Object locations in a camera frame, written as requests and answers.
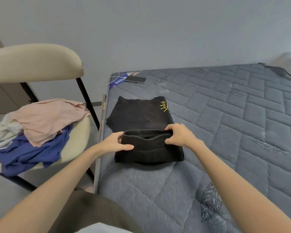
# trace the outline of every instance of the yellow graphic on shirt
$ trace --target yellow graphic on shirt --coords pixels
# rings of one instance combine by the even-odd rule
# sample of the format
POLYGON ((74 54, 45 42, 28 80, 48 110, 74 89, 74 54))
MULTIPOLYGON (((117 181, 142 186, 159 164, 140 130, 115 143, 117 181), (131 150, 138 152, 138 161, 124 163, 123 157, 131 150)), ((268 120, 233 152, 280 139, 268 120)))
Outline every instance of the yellow graphic on shirt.
POLYGON ((165 109, 164 112, 165 112, 166 110, 168 110, 168 105, 166 104, 166 102, 165 102, 165 101, 162 101, 161 103, 162 103, 162 105, 160 105, 160 106, 163 106, 163 108, 161 108, 161 110, 162 110, 162 109, 165 109))

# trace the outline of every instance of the wall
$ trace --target wall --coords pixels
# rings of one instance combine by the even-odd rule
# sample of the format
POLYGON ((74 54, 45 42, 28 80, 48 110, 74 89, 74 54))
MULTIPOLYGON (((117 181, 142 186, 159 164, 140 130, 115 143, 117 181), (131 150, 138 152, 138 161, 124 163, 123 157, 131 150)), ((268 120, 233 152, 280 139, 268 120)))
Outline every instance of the wall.
MULTIPOLYGON (((0 0, 0 39, 71 48, 100 101, 113 72, 265 62, 291 51, 291 0, 0 0)), ((31 86, 39 99, 82 100, 74 81, 31 86)))

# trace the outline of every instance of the clothing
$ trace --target clothing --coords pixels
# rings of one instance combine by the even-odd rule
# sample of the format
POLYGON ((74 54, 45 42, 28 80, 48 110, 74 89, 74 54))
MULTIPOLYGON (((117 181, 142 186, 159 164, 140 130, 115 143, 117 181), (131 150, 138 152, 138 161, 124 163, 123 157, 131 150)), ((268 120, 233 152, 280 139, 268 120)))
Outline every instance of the clothing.
POLYGON ((164 130, 173 123, 165 97, 152 100, 128 100, 119 97, 106 120, 113 132, 128 130, 157 129, 164 130))
POLYGON ((113 132, 124 131, 122 144, 131 144, 134 148, 115 153, 115 162, 161 164, 183 161, 182 147, 165 144, 172 131, 164 129, 172 123, 165 97, 128 100, 120 96, 106 125, 113 132))
POLYGON ((0 122, 0 150, 12 144, 12 140, 23 133, 22 125, 11 119, 11 113, 4 115, 0 122))
POLYGON ((22 125, 28 141, 39 147, 53 139, 67 125, 89 115, 84 103, 52 99, 25 105, 15 111, 11 118, 22 125))
MULTIPOLYGON (((143 233, 132 217, 118 204, 100 195, 83 190, 72 192, 48 233, 74 233, 98 222, 133 233, 143 233)), ((80 232, 88 232, 88 229, 90 227, 80 232)))
POLYGON ((122 144, 134 146, 133 150, 115 153, 115 162, 160 164, 184 160, 182 147, 167 145, 165 140, 172 136, 172 130, 132 130, 124 132, 122 144))
POLYGON ((78 233, 132 233, 132 232, 99 222, 79 230, 78 233))
POLYGON ((1 172, 6 176, 15 176, 25 172, 40 162, 44 168, 60 159, 60 154, 72 130, 72 124, 62 129, 54 139, 40 147, 33 147, 24 134, 16 137, 8 148, 0 150, 1 172))

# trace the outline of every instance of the blue cloth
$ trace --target blue cloth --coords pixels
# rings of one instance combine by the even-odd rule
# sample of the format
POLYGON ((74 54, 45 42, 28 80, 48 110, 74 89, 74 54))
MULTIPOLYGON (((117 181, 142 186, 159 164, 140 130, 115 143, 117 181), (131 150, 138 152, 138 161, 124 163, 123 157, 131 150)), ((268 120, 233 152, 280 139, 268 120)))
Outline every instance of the blue cloth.
POLYGON ((6 176, 15 176, 43 162, 44 168, 61 158, 61 151, 69 140, 72 124, 63 129, 54 139, 40 147, 34 147, 24 134, 16 137, 8 148, 0 150, 1 172, 6 176))

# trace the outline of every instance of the person's right arm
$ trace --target person's right arm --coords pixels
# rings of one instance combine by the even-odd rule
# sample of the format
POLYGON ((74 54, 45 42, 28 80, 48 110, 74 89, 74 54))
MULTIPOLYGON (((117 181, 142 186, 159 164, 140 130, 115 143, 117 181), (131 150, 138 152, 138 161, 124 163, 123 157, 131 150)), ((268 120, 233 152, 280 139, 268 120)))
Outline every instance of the person's right arm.
POLYGON ((291 219, 206 147, 183 124, 170 124, 173 136, 166 144, 194 152, 243 233, 291 233, 291 219))

